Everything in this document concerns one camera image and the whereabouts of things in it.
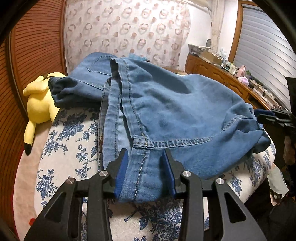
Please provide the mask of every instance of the jeans pocket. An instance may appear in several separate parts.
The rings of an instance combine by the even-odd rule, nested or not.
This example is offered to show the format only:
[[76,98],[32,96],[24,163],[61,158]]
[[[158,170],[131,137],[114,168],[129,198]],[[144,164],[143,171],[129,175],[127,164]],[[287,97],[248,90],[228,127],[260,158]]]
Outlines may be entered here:
[[87,67],[89,72],[98,72],[111,76],[110,59],[114,58],[113,55],[103,55],[99,57],[95,62]]

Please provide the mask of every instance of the cardboard box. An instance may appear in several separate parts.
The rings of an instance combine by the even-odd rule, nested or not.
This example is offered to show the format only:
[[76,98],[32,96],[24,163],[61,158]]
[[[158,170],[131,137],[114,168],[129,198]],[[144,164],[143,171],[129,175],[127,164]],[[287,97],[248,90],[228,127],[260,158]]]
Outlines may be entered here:
[[212,64],[221,65],[223,60],[217,58],[216,56],[212,55],[210,52],[202,52],[200,56],[204,57],[208,61],[210,61]]
[[162,68],[168,70],[168,71],[171,71],[175,74],[181,74],[181,75],[188,75],[187,73],[183,72],[183,71],[180,71],[178,69],[174,69],[174,68],[170,68],[170,67],[164,67],[164,66],[161,66]]

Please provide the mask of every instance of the metal screw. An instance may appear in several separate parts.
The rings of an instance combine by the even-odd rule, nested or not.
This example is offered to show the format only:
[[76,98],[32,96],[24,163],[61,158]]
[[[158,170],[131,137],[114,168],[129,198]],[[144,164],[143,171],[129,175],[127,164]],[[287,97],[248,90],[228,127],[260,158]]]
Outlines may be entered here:
[[182,172],[182,175],[185,176],[185,177],[190,177],[191,172],[190,171],[184,171],[184,172]]
[[222,184],[224,184],[224,179],[222,179],[222,178],[217,178],[217,179],[216,179],[216,183],[218,183],[219,185],[222,185]]
[[105,176],[108,175],[108,172],[107,172],[107,171],[100,171],[99,175],[100,175],[101,177],[105,177]]
[[67,180],[66,180],[66,183],[67,184],[73,184],[75,182],[75,179],[72,178],[72,177],[69,177]]

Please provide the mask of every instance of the jeans seam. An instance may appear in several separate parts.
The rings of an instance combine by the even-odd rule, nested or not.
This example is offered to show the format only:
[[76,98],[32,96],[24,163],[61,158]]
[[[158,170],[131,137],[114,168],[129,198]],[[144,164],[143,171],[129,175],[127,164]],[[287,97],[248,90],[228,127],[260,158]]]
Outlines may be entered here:
[[[130,81],[129,81],[127,64],[126,64],[126,62],[125,62],[124,59],[122,59],[122,61],[124,62],[124,64],[125,64],[125,68],[126,68],[126,76],[127,76],[128,87],[129,87],[129,101],[130,101],[130,104],[131,104],[131,108],[132,108],[133,113],[134,113],[134,115],[135,115],[135,117],[136,117],[136,119],[137,119],[138,125],[139,125],[139,127],[140,127],[141,134],[142,134],[142,136],[144,136],[144,138],[145,138],[145,146],[146,146],[146,148],[147,148],[147,147],[148,147],[148,140],[147,140],[147,137],[145,136],[145,134],[144,134],[144,132],[143,132],[143,130],[142,130],[142,127],[141,127],[141,125],[140,125],[139,118],[138,118],[138,116],[137,116],[137,114],[136,114],[136,112],[135,112],[135,110],[134,110],[134,108],[133,108],[133,104],[132,104],[132,102],[131,102],[131,83],[130,83]],[[143,160],[142,160],[142,163],[141,163],[141,167],[140,167],[140,169],[139,169],[138,179],[137,179],[137,182],[136,182],[136,189],[135,189],[134,201],[136,200],[136,197],[137,197],[138,187],[139,187],[139,182],[140,182],[140,177],[141,177],[142,169],[143,169],[143,166],[144,166],[144,163],[145,163],[145,160],[146,160],[146,154],[147,154],[147,150],[145,149],[145,150],[144,150],[144,157],[143,157]]]
[[[95,64],[97,61],[99,61],[101,58],[103,57],[110,57],[110,59],[112,58],[112,56],[110,55],[105,55],[105,56],[100,56],[95,62],[93,62],[90,66],[92,66],[93,64]],[[106,74],[106,73],[102,73],[100,71],[94,71],[92,68],[90,68],[90,66],[87,66],[86,68],[88,69],[89,72],[96,72],[96,73],[101,73],[101,74],[105,74],[105,75],[109,75],[111,76],[110,74]]]
[[[106,94],[106,85],[108,84],[108,80],[105,82],[105,86],[104,86],[104,89],[103,89],[103,94],[102,94],[102,102],[101,102],[101,107],[100,107],[100,114],[102,114],[102,106],[103,106],[103,103],[104,103],[104,97],[105,97],[105,94]],[[99,165],[98,167],[100,168],[100,164],[101,164],[101,155],[102,155],[102,152],[101,152],[101,142],[103,141],[103,133],[100,135],[99,137],[99,133],[100,133],[100,126],[101,126],[101,115],[99,115],[99,122],[98,122],[98,152],[99,152]]]
[[253,118],[250,118],[250,117],[240,117],[240,116],[237,116],[237,117],[234,117],[224,128],[221,132],[224,132],[226,131],[234,122],[238,121],[238,120],[241,120],[241,119],[253,119]]
[[87,84],[87,85],[90,85],[90,86],[92,86],[92,87],[95,87],[95,88],[97,88],[97,89],[99,89],[99,90],[104,90],[104,86],[102,86],[102,85],[100,85],[100,86],[98,87],[98,86],[95,86],[95,85],[93,85],[93,84],[90,84],[90,83],[84,82],[84,81],[82,81],[82,80],[79,80],[79,81],[82,82],[82,83],[84,83],[84,84]]
[[120,91],[118,94],[118,100],[117,100],[117,109],[116,109],[116,119],[115,119],[115,139],[114,139],[114,148],[115,148],[115,158],[117,158],[117,137],[118,137],[118,115],[119,115],[119,108],[120,108]]
[[[171,141],[159,141],[159,142],[151,142],[153,146],[146,146],[147,149],[163,149],[163,148],[175,148],[175,147],[182,147],[182,146],[194,146],[194,145],[199,145],[203,144],[206,142],[209,142],[212,140],[212,137],[204,137],[204,138],[197,138],[197,139],[180,139],[180,140],[171,140]],[[180,144],[173,144],[173,145],[164,145],[164,146],[159,146],[161,143],[166,143],[166,142],[196,142],[196,143],[180,143]]]

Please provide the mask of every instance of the blue jeans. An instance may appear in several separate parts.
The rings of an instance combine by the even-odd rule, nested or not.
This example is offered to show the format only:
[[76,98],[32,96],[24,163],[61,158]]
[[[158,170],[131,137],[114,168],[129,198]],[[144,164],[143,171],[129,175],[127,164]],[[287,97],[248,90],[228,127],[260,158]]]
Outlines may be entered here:
[[104,167],[127,148],[120,201],[154,201],[167,194],[164,148],[186,170],[208,179],[264,151],[271,143],[253,108],[207,77],[178,76],[128,58],[110,61],[104,123]]
[[91,53],[64,78],[48,81],[56,107],[97,106],[102,100],[104,84],[111,77],[110,59],[115,55]]

